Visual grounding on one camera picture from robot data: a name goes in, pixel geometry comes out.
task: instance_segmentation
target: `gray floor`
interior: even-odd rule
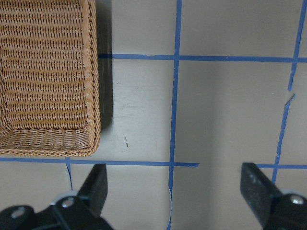
[[[199,165],[174,168],[171,197],[169,167],[150,163],[170,160],[181,3],[184,60],[179,61],[175,162]],[[263,171],[272,177],[284,105],[294,93],[279,162],[294,166],[279,169],[276,184],[307,195],[306,170],[295,169],[307,165],[307,66],[298,63],[289,92],[292,63],[282,61],[293,57],[301,7],[301,0],[97,1],[98,53],[112,52],[114,58],[112,63],[99,59],[101,143],[86,160],[111,162],[102,215],[115,229],[164,230],[171,213],[172,230],[260,230],[240,195],[240,166],[244,161],[268,165]],[[300,58],[307,57],[306,39],[304,29]],[[215,61],[206,61],[208,56]],[[280,59],[262,62],[261,57]],[[74,189],[91,167],[71,165]],[[0,162],[0,173],[0,209],[26,203],[41,210],[70,189],[65,164]]]

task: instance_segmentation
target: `scuff mark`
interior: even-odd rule
[[[129,145],[128,145],[126,136],[125,136],[125,141],[126,141],[126,146],[127,146],[127,148],[129,148]]]

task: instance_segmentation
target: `woven basket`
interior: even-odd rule
[[[99,145],[95,0],[0,0],[0,154]]]

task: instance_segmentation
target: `bolt head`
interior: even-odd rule
[[[68,197],[66,200],[62,202],[62,207],[64,208],[71,207],[74,202],[75,201],[73,197]]]
[[[290,196],[290,200],[293,204],[302,205],[304,203],[304,199],[299,195]]]
[[[24,207],[19,207],[17,210],[12,212],[11,217],[13,219],[16,219],[18,217],[21,217],[24,213],[25,213],[25,208]]]

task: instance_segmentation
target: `blue tape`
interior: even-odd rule
[[[174,163],[175,161],[175,140],[176,140],[176,117],[177,117],[177,92],[178,92],[178,72],[179,72],[179,55],[180,55],[180,34],[181,34],[181,14],[182,0],[177,0],[176,5],[176,31],[175,31],[175,51],[174,51],[174,80],[173,80],[173,99],[172,99],[172,117],[171,117],[171,141],[168,171],[168,188],[171,199],[173,197],[173,179],[174,179]],[[167,230],[171,230],[172,213],[167,226]]]
[[[66,167],[67,167],[68,176],[69,176],[69,181],[70,181],[71,190],[72,190],[71,163],[70,163],[70,158],[69,158],[69,157],[66,157],[66,158],[65,158],[65,164],[66,164]]]
[[[0,162],[27,162],[27,163],[62,163],[65,159],[41,159],[41,158],[5,158],[0,157]],[[98,160],[72,160],[70,164],[107,164],[107,165],[131,165],[131,166],[174,166],[174,167],[198,167],[199,163],[192,162],[165,162],[165,161],[98,161]]]
[[[298,23],[298,30],[297,30],[297,35],[296,35],[295,48],[294,48],[294,53],[293,53],[293,59],[295,60],[295,62],[292,64],[292,67],[291,67],[288,91],[292,90],[294,76],[296,73],[296,66],[297,66],[296,62],[298,61],[299,48],[301,45],[302,32],[303,32],[304,21],[306,17],[306,7],[307,7],[307,0],[303,0],[301,15],[299,18],[299,23]]]
[[[307,57],[298,57],[297,58],[298,63],[306,63],[307,62]]]
[[[144,54],[99,54],[98,58],[131,60],[180,60],[180,61],[230,61],[230,62],[277,62],[306,63],[307,57],[253,57],[253,56],[197,56],[197,55],[144,55]]]
[[[295,94],[293,94],[293,96],[290,98],[290,100],[287,102],[287,104],[284,106],[284,109],[283,109],[283,119],[282,119],[282,125],[281,125],[280,133],[279,133],[279,141],[277,144],[277,151],[276,151],[277,155],[276,155],[275,163],[274,163],[275,166],[279,165],[279,161],[280,161],[280,157],[282,153],[283,137],[284,137],[285,129],[287,126],[287,118],[289,114],[290,104],[294,98],[295,98]],[[276,167],[274,168],[273,175],[272,175],[273,183],[276,182],[277,172],[278,172],[278,168]]]
[[[242,62],[282,62],[292,63],[290,57],[248,57],[248,56],[188,56],[181,55],[181,61],[242,61]]]
[[[307,169],[307,165],[302,164],[257,164],[260,169]]]
[[[26,162],[26,163],[62,163],[65,164],[65,159],[50,159],[50,158],[8,158],[0,157],[0,162]]]

